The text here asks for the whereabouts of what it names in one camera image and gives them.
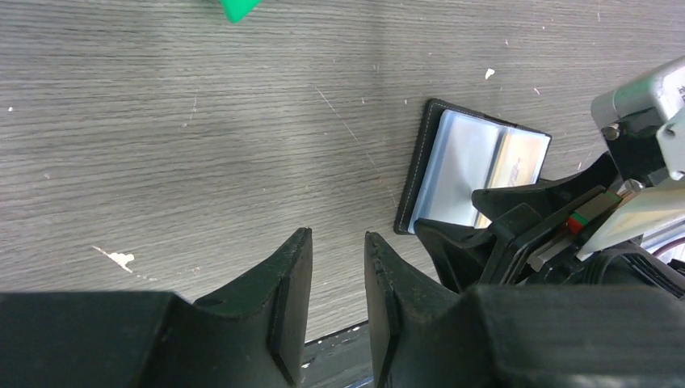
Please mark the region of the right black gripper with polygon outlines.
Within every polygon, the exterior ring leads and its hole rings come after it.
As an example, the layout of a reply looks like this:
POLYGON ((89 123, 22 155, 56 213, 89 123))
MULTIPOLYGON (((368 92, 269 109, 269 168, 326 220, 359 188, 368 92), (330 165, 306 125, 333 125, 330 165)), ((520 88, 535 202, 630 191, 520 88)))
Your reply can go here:
POLYGON ((649 285, 684 295, 684 275, 639 246, 637 237, 684 218, 684 186, 609 189, 619 178, 610 156, 558 180, 477 189, 473 206, 487 229, 419 219, 415 234, 442 286, 649 285))

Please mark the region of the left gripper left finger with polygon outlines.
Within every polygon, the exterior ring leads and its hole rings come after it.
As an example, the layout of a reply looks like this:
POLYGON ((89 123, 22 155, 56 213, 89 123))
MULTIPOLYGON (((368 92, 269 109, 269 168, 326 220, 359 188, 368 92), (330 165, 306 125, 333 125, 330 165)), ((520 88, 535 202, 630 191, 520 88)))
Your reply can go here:
POLYGON ((1 296, 4 387, 298 387, 312 231, 187 302, 172 292, 1 296))

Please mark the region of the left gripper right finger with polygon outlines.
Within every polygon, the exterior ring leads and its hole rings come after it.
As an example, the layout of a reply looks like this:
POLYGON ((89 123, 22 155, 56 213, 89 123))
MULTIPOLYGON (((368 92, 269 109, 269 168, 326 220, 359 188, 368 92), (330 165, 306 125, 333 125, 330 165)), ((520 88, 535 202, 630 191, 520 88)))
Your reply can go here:
POLYGON ((364 241, 377 387, 681 387, 684 304, 647 286, 453 293, 364 241))

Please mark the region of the gold card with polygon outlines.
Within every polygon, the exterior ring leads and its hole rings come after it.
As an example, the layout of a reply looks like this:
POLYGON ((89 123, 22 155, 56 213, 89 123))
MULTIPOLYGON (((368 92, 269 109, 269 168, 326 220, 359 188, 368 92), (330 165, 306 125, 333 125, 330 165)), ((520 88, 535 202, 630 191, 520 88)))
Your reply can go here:
POLYGON ((469 192, 508 188, 537 181, 551 137, 514 129, 482 134, 474 147, 469 192))

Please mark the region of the black leather card holder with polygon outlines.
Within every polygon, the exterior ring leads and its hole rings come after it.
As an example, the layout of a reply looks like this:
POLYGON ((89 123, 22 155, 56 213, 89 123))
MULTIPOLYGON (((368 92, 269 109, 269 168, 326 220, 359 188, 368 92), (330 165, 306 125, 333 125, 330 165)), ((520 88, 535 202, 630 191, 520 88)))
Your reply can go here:
POLYGON ((483 228, 472 194, 536 183, 552 142, 548 133, 428 99, 393 223, 413 234, 420 218, 483 228))

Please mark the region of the green plastic two-compartment bin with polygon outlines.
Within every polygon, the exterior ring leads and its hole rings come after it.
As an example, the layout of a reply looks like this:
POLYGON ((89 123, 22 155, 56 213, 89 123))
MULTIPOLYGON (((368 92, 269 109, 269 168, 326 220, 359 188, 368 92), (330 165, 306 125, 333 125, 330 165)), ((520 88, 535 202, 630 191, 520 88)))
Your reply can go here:
POLYGON ((225 17, 231 23, 240 22, 261 2, 261 0, 219 0, 225 17))

